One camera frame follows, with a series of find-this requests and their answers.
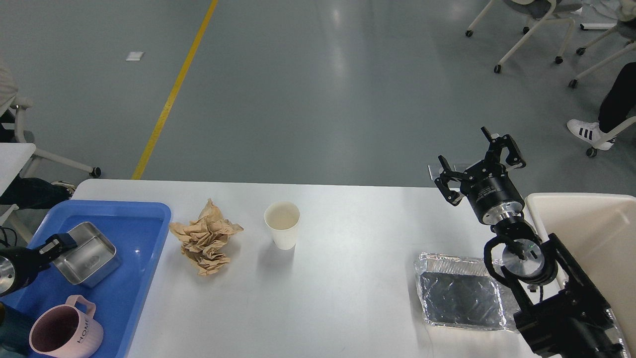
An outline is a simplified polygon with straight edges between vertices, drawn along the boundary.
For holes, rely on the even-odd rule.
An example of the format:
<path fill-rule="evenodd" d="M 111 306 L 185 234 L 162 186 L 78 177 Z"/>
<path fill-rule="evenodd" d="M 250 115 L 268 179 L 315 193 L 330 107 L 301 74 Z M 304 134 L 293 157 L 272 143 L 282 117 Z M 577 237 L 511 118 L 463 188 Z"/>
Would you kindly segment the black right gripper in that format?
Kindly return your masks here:
<path fill-rule="evenodd" d="M 449 204 L 458 206 L 465 195 L 478 221 L 495 226 L 505 218 L 523 216 L 525 202 L 508 171 L 522 169 L 527 163 L 511 135 L 499 136 L 491 134 L 486 127 L 480 129 L 489 147 L 484 159 L 479 162 L 479 172 L 468 172 L 467 179 L 464 179 L 463 172 L 455 172 L 444 156 L 438 156 L 442 171 L 434 183 Z M 461 192 L 451 190 L 448 186 L 450 181 L 461 183 Z"/>

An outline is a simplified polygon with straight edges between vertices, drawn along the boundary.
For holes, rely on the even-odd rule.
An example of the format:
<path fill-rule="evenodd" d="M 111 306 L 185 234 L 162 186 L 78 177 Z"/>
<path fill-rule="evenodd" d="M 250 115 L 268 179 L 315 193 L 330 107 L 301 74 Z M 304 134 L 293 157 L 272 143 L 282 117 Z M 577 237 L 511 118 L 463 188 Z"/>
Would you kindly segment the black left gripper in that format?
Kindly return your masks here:
<path fill-rule="evenodd" d="M 52 234 L 38 250 L 9 247 L 0 251 L 0 295 L 3 297 L 34 282 L 50 262 L 78 246 L 70 234 Z"/>

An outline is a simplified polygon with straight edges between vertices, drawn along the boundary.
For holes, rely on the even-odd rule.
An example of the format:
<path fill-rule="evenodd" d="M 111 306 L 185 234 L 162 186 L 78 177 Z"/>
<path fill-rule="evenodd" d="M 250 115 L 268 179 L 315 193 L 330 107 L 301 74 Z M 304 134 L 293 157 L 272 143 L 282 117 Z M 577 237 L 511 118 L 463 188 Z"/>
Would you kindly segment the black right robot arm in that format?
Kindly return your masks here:
<path fill-rule="evenodd" d="M 609 336 L 618 327 L 610 303 L 556 234 L 541 240 L 524 218 L 525 202 L 507 173 L 526 166 L 516 141 L 481 131 L 489 144 L 484 158 L 457 172 L 439 156 L 434 183 L 452 206 L 467 198 L 477 220 L 495 234 L 483 262 L 512 291 L 519 333 L 543 358 L 624 358 L 627 345 Z"/>

